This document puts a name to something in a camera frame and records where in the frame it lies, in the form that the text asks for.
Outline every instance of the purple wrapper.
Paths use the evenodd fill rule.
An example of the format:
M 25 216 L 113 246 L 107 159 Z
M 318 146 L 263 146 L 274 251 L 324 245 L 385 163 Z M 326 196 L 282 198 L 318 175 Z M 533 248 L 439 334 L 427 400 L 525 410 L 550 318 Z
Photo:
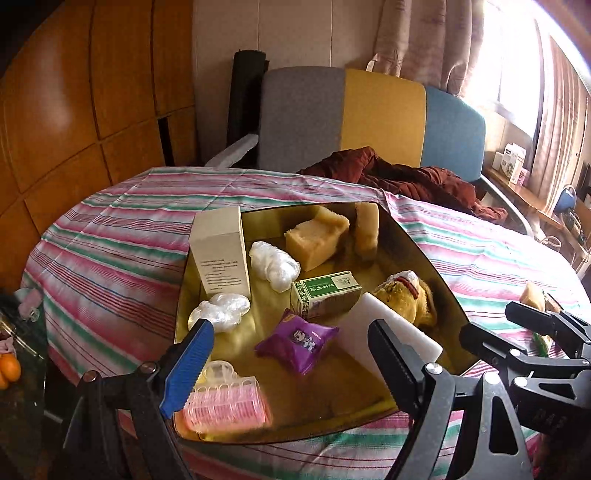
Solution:
M 286 309 L 271 336 L 256 347 L 257 355 L 270 355 L 301 375 L 308 373 L 320 355 L 322 347 L 336 334 L 338 327 L 308 323 Z

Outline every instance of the orange fruit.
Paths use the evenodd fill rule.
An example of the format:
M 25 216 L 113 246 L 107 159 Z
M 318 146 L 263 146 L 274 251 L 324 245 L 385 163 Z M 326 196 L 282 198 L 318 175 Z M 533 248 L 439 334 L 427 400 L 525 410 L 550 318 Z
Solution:
M 5 353 L 0 357 L 0 373 L 9 382 L 21 378 L 21 364 L 13 353 Z
M 0 373 L 0 390 L 6 390 L 9 385 L 8 380 Z

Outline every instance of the blue cushion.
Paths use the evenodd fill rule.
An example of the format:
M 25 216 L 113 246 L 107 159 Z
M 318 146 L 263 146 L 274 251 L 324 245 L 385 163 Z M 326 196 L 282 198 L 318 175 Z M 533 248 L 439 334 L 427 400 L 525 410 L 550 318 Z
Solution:
M 484 118 L 449 93 L 429 86 L 425 91 L 427 121 L 421 166 L 447 168 L 463 180 L 477 180 L 484 158 Z

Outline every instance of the striped tablecloth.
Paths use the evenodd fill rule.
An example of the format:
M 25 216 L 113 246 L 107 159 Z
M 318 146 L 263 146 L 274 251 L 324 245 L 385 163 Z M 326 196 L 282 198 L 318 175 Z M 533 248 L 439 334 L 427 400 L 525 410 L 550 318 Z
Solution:
M 532 349 L 531 334 L 506 320 L 507 302 L 534 280 L 569 311 L 591 305 L 562 256 L 516 232 L 382 190 L 257 170 L 154 168 L 81 202 L 32 251 L 24 287 L 43 292 L 52 360 L 77 382 L 88 369 L 131 372 L 170 345 L 195 212 L 316 202 L 373 201 L 387 208 L 441 273 L 471 321 Z M 488 367 L 477 364 L 469 375 Z M 434 470 L 443 478 L 456 443 L 455 412 Z M 185 444 L 211 479 L 382 479 L 408 433 L 394 414 L 360 428 L 275 445 Z M 535 433 L 525 430 L 528 445 Z

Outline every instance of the white plastic wrap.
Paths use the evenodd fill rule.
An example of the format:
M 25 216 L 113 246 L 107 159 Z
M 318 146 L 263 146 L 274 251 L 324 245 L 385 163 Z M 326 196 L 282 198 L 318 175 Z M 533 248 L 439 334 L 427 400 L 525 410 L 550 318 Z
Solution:
M 217 293 L 209 301 L 203 300 L 189 316 L 189 330 L 197 320 L 206 319 L 216 333 L 232 330 L 242 315 L 251 308 L 250 301 L 238 293 Z
M 276 292 L 289 290 L 291 282 L 300 275 L 300 264 L 267 242 L 254 242 L 248 256 L 257 276 L 266 278 Z

